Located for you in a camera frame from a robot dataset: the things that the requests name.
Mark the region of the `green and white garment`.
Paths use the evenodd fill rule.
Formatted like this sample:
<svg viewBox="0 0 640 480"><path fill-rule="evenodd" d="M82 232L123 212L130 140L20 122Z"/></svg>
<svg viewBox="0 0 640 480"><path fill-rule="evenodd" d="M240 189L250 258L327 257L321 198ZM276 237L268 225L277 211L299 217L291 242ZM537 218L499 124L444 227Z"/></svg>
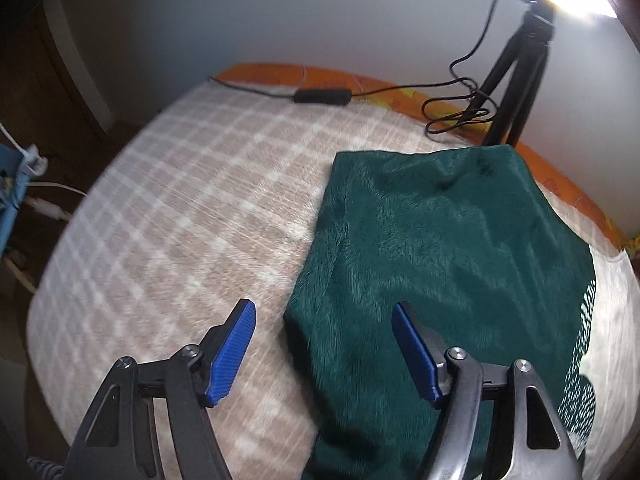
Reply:
<svg viewBox="0 0 640 480"><path fill-rule="evenodd" d="M392 332L401 301L475 359L532 362L581 451L595 292L587 244L510 146L338 153L283 317L319 421L304 477L416 476L437 414Z"/></svg>

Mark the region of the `blue fabric object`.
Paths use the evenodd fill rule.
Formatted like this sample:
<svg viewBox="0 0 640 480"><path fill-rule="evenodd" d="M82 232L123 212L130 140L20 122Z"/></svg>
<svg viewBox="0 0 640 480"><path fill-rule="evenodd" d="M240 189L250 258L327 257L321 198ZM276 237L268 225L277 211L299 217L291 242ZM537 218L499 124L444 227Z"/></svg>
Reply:
<svg viewBox="0 0 640 480"><path fill-rule="evenodd" d="M11 235L17 213L26 194L29 174L23 164L24 156L15 148L1 145L1 251Z"/></svg>

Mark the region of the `beige checked bed blanket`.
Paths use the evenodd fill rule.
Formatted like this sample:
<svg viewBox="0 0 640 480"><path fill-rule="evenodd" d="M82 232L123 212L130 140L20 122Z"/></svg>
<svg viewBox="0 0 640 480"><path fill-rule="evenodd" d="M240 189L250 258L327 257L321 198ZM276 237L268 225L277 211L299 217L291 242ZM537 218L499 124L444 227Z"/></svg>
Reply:
<svg viewBox="0 0 640 480"><path fill-rule="evenodd" d="M155 118L73 214L30 307L29 355L70 446L64 476L307 479L318 414L283 317L334 158L459 148L478 146L424 138L381 107L212 82ZM451 390L413 479L638 477L637 275L530 174L592 257L579 363L596 396L590 435L576 451L528 359L487 363L444 341ZM206 408L201 341L240 299L254 302L254 334L228 396Z"/></svg>

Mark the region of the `orange bed sheet edge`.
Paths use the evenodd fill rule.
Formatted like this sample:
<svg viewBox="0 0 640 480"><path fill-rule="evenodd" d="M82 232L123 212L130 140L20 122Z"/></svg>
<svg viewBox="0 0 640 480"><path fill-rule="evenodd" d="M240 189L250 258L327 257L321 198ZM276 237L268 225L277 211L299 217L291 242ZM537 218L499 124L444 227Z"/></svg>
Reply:
<svg viewBox="0 0 640 480"><path fill-rule="evenodd" d="M218 78L234 84L261 84L267 87L349 88L355 94L386 86L385 81L344 73L339 70L270 63L236 64L221 72ZM414 89L390 90L364 98L370 104L388 108L419 122L425 120L421 113L421 106L426 99L425 93ZM592 220L598 230L614 246L629 248L638 240L635 236L629 237L620 232L613 220L576 184L553 167L547 159L538 155L524 143L519 143L516 146L516 151L524 158L537 182L562 202L569 204Z"/></svg>

